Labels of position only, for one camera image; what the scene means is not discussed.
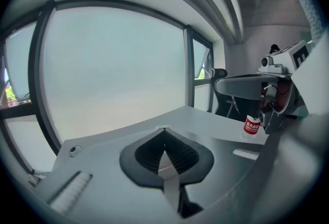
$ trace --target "frosted window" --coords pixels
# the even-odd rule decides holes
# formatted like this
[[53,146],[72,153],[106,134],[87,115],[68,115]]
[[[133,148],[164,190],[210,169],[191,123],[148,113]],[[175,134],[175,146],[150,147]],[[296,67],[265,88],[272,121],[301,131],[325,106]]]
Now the frosted window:
[[186,102],[183,30],[141,13],[57,11],[41,63],[43,99],[62,141],[142,122]]
[[199,85],[194,91],[194,108],[208,110],[210,84]]
[[17,100],[28,99],[27,65],[35,23],[18,30],[6,39],[6,68]]
[[207,59],[209,49],[201,43],[193,40],[194,50],[194,77],[198,78],[202,69],[202,65]]
[[46,141],[35,115],[6,119],[16,147],[35,171],[50,172],[56,155]]

